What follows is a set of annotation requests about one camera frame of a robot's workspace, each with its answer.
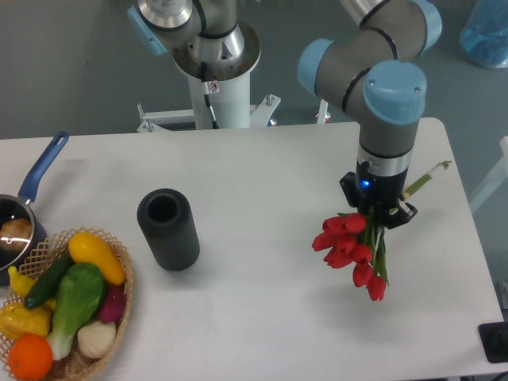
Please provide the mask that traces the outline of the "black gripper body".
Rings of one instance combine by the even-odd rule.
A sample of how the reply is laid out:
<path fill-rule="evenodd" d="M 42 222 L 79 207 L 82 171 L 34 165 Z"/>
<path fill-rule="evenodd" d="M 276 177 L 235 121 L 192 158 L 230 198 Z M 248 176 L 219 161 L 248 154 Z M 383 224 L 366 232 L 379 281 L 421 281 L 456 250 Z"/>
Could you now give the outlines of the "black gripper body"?
<path fill-rule="evenodd" d="M 408 167 L 407 156 L 359 156 L 356 164 L 356 208 L 364 214 L 373 209 L 377 217 L 396 215 Z"/>

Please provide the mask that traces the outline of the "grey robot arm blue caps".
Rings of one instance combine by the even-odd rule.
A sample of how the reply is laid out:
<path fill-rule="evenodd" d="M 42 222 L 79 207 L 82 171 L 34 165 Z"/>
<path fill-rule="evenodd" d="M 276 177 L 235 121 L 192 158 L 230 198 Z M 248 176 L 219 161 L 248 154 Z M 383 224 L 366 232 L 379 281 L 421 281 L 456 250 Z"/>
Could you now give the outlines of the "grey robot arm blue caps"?
<path fill-rule="evenodd" d="M 347 44 L 310 43 L 298 81 L 360 125 L 356 170 L 341 187 L 351 207 L 393 229 L 417 212 L 402 197 L 427 88 L 412 60 L 437 42 L 442 20 L 428 1 L 343 7 L 359 33 Z M 234 1 L 137 1 L 127 14 L 140 41 L 154 55 L 171 53 L 187 76 L 198 129 L 252 126 L 250 74 L 260 43 Z"/>

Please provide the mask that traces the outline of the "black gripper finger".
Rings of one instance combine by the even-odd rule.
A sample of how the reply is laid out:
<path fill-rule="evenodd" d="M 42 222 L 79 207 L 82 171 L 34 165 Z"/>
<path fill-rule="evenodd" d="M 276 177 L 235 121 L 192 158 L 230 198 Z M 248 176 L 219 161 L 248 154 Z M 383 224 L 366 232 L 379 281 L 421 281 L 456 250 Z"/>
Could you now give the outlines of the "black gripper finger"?
<path fill-rule="evenodd" d="M 356 184 L 356 173 L 347 172 L 339 181 L 347 203 L 359 213 L 365 213 L 364 196 Z"/>
<path fill-rule="evenodd" d="M 387 229 L 395 229 L 405 225 L 418 213 L 412 204 L 399 200 L 398 205 L 383 213 L 381 223 Z"/>

